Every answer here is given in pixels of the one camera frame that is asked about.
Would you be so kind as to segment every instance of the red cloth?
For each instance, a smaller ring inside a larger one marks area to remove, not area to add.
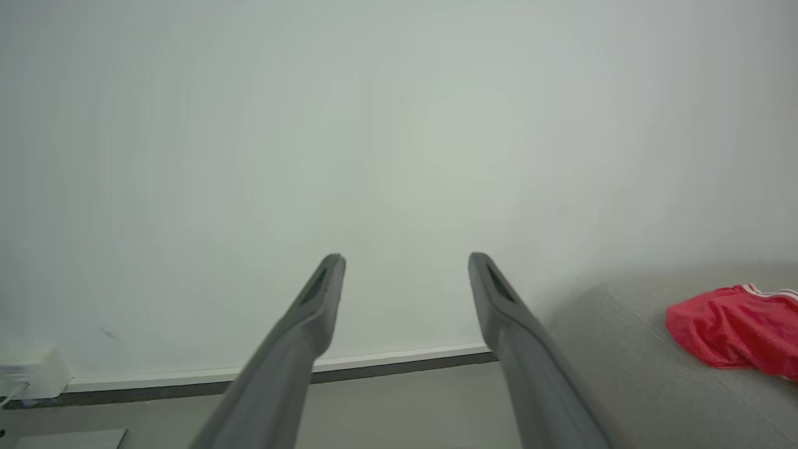
[[[668,307],[665,324],[687,352],[715,368],[759,368],[798,382],[798,292],[753,284]]]

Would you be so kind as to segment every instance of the sofa cushion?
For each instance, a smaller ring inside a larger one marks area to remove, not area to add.
[[[636,447],[798,447],[798,387],[756,371],[709,368],[665,327],[666,308],[719,287],[798,288],[798,269],[727,269],[599,285],[551,334]]]

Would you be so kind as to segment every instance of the baseboard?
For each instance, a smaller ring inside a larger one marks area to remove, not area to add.
[[[368,356],[340,357],[336,359],[319,359],[313,366],[314,372],[338,371],[352,368],[363,368],[387,364],[401,364],[418,360],[430,360],[443,357],[466,356],[490,352],[485,343],[455,344],[436,348],[417,349],[412,351],[384,352]],[[184,372],[166,372],[157,374],[135,375],[103,375],[98,377],[73,378],[64,392],[128,390],[133,388],[171,387],[176,385],[194,385],[198,383],[230,382],[241,372],[243,367],[196,370]]]

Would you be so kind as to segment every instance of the floor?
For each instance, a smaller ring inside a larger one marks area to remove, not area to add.
[[[123,449],[187,447],[220,396],[0,411],[0,449],[26,435],[126,427]],[[517,449],[501,366],[465,365],[310,385],[296,447]]]

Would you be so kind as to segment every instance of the white wall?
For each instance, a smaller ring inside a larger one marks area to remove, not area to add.
[[[0,336],[240,366],[321,257],[325,357],[623,272],[798,260],[793,0],[5,2]]]

